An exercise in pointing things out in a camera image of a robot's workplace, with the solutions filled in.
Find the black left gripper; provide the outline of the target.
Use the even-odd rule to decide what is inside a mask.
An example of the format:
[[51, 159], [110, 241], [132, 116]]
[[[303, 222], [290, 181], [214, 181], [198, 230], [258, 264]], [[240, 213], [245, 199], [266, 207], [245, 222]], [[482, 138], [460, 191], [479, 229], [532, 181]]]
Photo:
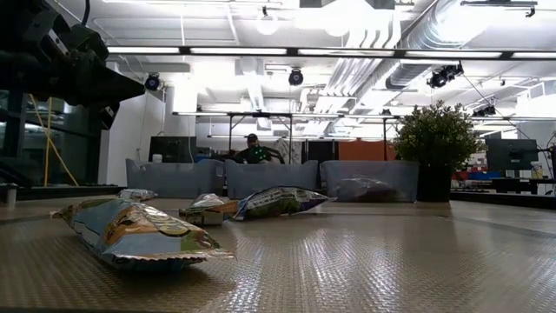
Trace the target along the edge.
[[94, 112], [104, 130], [116, 118], [119, 103], [142, 96], [145, 86], [106, 67], [95, 52], [51, 48], [51, 62], [58, 69], [55, 86], [71, 105], [82, 105]]

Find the pale blue granola bar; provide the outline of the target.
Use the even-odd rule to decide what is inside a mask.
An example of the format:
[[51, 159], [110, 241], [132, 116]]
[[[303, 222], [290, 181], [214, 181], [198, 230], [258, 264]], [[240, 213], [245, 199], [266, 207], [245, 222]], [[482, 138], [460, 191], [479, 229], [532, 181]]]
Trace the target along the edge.
[[136, 202], [143, 202], [157, 197], [157, 194], [152, 190], [124, 189], [118, 193], [118, 197]]

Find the large foreground chip bag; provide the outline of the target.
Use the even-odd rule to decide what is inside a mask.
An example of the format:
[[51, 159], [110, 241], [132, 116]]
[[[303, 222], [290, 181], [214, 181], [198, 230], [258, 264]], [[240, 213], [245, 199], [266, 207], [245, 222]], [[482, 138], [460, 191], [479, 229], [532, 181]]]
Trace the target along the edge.
[[53, 211], [106, 264], [134, 272], [172, 272], [209, 259], [229, 259], [206, 230], [145, 203], [87, 200]]

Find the green brown granola bar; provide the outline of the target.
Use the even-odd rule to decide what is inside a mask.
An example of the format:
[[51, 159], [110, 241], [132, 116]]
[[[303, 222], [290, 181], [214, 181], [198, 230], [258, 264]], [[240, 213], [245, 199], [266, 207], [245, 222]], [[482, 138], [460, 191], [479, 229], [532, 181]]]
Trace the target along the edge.
[[214, 193], [201, 194], [187, 208], [179, 209], [179, 217], [193, 225], [213, 226], [232, 218], [238, 211], [239, 202]]

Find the clear grey plastic bin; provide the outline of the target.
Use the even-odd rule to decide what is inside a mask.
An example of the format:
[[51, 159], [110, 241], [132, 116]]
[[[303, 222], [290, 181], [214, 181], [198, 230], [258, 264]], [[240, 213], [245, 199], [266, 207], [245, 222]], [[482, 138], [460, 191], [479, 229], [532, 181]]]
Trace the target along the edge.
[[222, 193], [225, 163], [221, 161], [149, 163], [127, 158], [125, 164], [129, 189], [150, 190], [164, 198], [193, 199]]
[[414, 203], [419, 165], [407, 161], [326, 161], [326, 192], [345, 203]]
[[297, 187], [316, 190], [318, 162], [303, 164], [225, 162], [228, 197], [243, 199], [273, 187]]

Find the round white pendant lamp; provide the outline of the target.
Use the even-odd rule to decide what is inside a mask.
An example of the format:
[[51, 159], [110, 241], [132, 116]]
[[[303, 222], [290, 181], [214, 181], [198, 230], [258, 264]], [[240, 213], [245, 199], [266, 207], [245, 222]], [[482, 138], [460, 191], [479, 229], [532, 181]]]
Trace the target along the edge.
[[261, 14], [256, 20], [256, 29], [265, 36], [271, 36], [279, 29], [278, 17], [271, 15], [267, 6], [261, 7]]

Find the white patterned sheet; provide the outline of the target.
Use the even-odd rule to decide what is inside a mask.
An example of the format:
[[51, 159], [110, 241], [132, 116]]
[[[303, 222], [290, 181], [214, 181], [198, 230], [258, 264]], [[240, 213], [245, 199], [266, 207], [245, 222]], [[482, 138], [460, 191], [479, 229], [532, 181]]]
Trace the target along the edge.
[[302, 142], [283, 140], [283, 158], [286, 163], [301, 164], [302, 163]]

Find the black cabinet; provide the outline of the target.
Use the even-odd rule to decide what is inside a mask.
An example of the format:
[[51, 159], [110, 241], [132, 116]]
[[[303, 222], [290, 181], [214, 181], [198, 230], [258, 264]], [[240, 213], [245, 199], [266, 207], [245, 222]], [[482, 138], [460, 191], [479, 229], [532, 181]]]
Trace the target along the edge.
[[304, 161], [315, 160], [318, 163], [339, 159], [339, 142], [331, 141], [306, 141], [303, 144], [302, 154]]

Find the orange partition panel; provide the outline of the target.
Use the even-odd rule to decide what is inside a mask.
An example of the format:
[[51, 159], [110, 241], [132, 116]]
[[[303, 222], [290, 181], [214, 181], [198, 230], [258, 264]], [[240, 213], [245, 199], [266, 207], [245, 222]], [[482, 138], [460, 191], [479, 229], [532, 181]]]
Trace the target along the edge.
[[352, 141], [339, 143], [339, 159], [341, 161], [392, 161], [396, 151], [391, 143], [383, 141], [366, 142]]

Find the black-bordered silicone baking mat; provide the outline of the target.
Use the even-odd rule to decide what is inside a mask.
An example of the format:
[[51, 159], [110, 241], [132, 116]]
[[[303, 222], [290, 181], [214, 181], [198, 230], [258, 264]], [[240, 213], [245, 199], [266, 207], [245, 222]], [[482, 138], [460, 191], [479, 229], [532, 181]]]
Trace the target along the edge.
[[457, 216], [228, 223], [234, 252], [115, 270], [61, 220], [0, 222], [0, 312], [556, 313], [556, 234]]

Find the green potted plant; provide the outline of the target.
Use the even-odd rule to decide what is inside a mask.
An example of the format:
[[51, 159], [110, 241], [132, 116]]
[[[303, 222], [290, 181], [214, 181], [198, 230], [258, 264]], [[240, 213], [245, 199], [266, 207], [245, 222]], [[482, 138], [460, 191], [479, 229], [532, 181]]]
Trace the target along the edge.
[[419, 165], [419, 202], [447, 203], [453, 174], [463, 168], [472, 154], [484, 149], [473, 130], [471, 116], [463, 105], [443, 101], [414, 107], [399, 119], [401, 128], [393, 140], [396, 156]]

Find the black desk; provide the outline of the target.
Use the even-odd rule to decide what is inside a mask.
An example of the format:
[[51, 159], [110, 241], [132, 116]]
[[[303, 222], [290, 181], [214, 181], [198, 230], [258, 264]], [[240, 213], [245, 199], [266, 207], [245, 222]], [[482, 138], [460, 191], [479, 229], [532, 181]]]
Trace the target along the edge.
[[532, 195], [538, 195], [540, 184], [556, 185], [556, 180], [545, 178], [493, 178], [491, 180], [493, 188], [497, 193], [522, 193], [529, 192]]

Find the white cylindrical post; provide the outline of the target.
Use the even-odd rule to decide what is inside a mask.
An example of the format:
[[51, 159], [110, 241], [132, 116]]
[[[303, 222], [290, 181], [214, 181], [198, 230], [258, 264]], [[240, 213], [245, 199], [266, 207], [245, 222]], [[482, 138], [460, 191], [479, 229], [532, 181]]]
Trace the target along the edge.
[[7, 183], [3, 186], [5, 190], [5, 202], [10, 209], [14, 209], [17, 202], [17, 190], [19, 186], [14, 183]]

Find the black frame stand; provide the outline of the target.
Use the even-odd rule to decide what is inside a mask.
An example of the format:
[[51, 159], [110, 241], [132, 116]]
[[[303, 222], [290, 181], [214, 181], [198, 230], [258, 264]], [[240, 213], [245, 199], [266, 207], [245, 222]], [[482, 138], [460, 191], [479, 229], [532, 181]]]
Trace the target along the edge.
[[[286, 129], [288, 130], [288, 140], [289, 140], [289, 157], [288, 157], [288, 162], [291, 163], [291, 152], [292, 152], [292, 129], [293, 129], [293, 114], [291, 113], [275, 113], [275, 112], [262, 112], [262, 111], [253, 111], [253, 112], [228, 112], [226, 113], [226, 116], [229, 117], [229, 126], [228, 126], [228, 149], [231, 151], [232, 150], [232, 136], [233, 136], [233, 128], [242, 122], [242, 120], [244, 119], [244, 117], [253, 117], [253, 118], [271, 118], [271, 117], [276, 117], [278, 118], [279, 121], [282, 121], [282, 118], [288, 118], [289, 119], [289, 124], [283, 123], [286, 127]], [[241, 120], [238, 121], [238, 123], [233, 123], [233, 119], [234, 117], [242, 117]], [[248, 148], [252, 149], [255, 146], [259, 146], [259, 137], [254, 138], [251, 135], [247, 135], [245, 138], [247, 138], [247, 142], [248, 142]], [[268, 156], [273, 156], [274, 158], [278, 159], [282, 164], [284, 164], [284, 160], [283, 157], [278, 153], [277, 150], [271, 150], [270, 148], [265, 148], [267, 150], [266, 155]]]

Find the silver ventilation duct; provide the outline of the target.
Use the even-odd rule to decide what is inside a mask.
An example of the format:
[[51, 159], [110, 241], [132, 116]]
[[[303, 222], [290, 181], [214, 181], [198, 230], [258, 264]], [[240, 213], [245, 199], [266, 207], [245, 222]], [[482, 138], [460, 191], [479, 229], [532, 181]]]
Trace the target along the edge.
[[[400, 42], [408, 50], [458, 49], [469, 41], [469, 35], [460, 33], [461, 0], [437, 0], [424, 17], [405, 35]], [[386, 79], [389, 90], [403, 90], [415, 78], [427, 72], [430, 64], [398, 62], [395, 70]]]

